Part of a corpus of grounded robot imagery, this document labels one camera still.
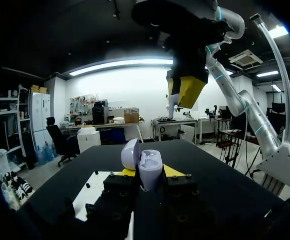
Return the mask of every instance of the blue water jug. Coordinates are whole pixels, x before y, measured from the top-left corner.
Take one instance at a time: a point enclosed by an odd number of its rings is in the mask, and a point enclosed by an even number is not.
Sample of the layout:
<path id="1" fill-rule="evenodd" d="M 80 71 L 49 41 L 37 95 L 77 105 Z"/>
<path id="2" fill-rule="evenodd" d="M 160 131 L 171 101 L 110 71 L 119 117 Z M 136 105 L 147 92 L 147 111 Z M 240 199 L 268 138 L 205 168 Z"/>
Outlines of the blue water jug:
<path id="1" fill-rule="evenodd" d="M 36 156 L 37 156 L 38 163 L 40 165 L 45 165 L 47 163 L 47 160 L 46 160 L 46 158 L 44 157 L 44 154 L 43 154 L 43 150 L 40 149 L 39 146 L 37 146 Z"/>
<path id="2" fill-rule="evenodd" d="M 51 148 L 53 149 L 54 158 L 58 157 L 58 154 L 56 153 L 56 149 L 55 149 L 55 144 L 54 143 L 51 144 Z"/>
<path id="3" fill-rule="evenodd" d="M 46 141 L 45 141 L 44 151 L 45 151 L 45 156 L 46 156 L 47 161 L 48 162 L 52 161 L 54 159 L 53 149 L 51 146 L 48 145 Z"/>

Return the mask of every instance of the white refrigerator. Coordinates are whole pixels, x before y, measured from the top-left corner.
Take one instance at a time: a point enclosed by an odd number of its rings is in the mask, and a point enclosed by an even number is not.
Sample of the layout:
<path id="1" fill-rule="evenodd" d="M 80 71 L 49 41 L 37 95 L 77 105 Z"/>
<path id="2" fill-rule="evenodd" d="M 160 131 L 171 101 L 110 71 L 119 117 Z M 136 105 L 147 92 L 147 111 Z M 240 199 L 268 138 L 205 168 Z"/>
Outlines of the white refrigerator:
<path id="1" fill-rule="evenodd" d="M 47 119 L 50 117 L 50 95 L 32 93 L 30 96 L 29 112 L 31 116 L 31 130 L 33 133 L 35 148 L 43 148 L 45 141 L 50 145 L 52 139 L 46 129 Z"/>

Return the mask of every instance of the black tabletop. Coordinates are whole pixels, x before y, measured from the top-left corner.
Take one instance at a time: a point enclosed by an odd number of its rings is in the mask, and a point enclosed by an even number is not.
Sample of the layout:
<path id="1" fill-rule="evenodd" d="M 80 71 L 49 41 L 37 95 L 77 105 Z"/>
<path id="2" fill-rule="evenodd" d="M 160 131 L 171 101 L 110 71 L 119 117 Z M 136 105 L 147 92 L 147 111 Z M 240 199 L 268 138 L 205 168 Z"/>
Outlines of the black tabletop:
<path id="1" fill-rule="evenodd" d="M 76 198 L 94 171 L 121 171 L 124 169 L 120 153 L 124 145 L 93 146 L 66 163 L 62 170 L 51 177 L 25 203 L 48 223 L 54 223 L 64 210 L 64 198 Z M 242 218 L 265 214 L 283 201 L 248 177 L 222 163 L 209 153 L 184 140 L 148 142 L 140 144 L 141 150 L 154 149 L 161 153 L 164 164 L 185 174 L 192 174 L 199 184 L 201 200 L 214 213 L 217 220 L 237 214 Z M 152 193 L 142 193 L 140 201 Z M 148 206 L 136 208 L 135 239 L 151 238 L 151 224 L 143 224 Z"/>

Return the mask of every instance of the office chair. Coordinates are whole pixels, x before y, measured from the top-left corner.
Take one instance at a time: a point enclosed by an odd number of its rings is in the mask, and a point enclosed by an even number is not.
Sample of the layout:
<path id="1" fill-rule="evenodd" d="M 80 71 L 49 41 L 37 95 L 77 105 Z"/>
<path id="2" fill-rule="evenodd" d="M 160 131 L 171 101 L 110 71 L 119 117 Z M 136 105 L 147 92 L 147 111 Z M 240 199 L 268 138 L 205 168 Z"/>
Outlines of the office chair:
<path id="1" fill-rule="evenodd" d="M 71 158 L 75 158 L 76 154 L 79 154 L 78 142 L 72 139 L 71 137 L 67 137 L 63 135 L 59 129 L 59 127 L 55 124 L 54 117 L 47 118 L 47 131 L 53 142 L 55 144 L 56 153 L 59 155 L 64 155 L 61 157 L 61 160 L 58 162 L 58 166 L 60 167 L 60 163 L 68 159 L 71 161 Z"/>

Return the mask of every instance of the ceiling light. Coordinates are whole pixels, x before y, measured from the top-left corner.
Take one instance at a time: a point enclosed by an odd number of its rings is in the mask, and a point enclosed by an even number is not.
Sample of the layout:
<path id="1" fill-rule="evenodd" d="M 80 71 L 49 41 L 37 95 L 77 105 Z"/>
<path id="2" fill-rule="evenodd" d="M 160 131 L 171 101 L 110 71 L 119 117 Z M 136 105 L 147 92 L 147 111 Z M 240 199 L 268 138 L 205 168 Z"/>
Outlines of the ceiling light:
<path id="1" fill-rule="evenodd" d="M 72 76 L 76 76 L 79 74 L 84 74 L 87 72 L 111 68 L 111 67 L 118 67 L 118 66 L 126 66 L 126 65 L 138 65 L 138 64 L 146 64 L 146 65 L 172 65 L 173 60 L 169 59 L 135 59 L 135 60 L 125 60 L 125 61 L 113 61 L 108 63 L 103 63 L 95 66 L 89 66 L 77 71 L 70 72 L 69 74 Z"/>
<path id="2" fill-rule="evenodd" d="M 274 38 L 278 38 L 284 35 L 289 34 L 287 29 L 284 26 L 277 26 L 276 28 L 269 31 L 270 36 Z"/>
<path id="3" fill-rule="evenodd" d="M 257 74 L 257 77 L 265 77 L 265 76 L 269 76 L 269 75 L 275 75 L 275 74 L 279 74 L 278 71 L 270 71 L 270 72 L 264 72 L 261 74 Z"/>
<path id="4" fill-rule="evenodd" d="M 277 85 L 271 84 L 271 86 L 273 86 L 277 92 L 281 92 L 281 89 Z"/>

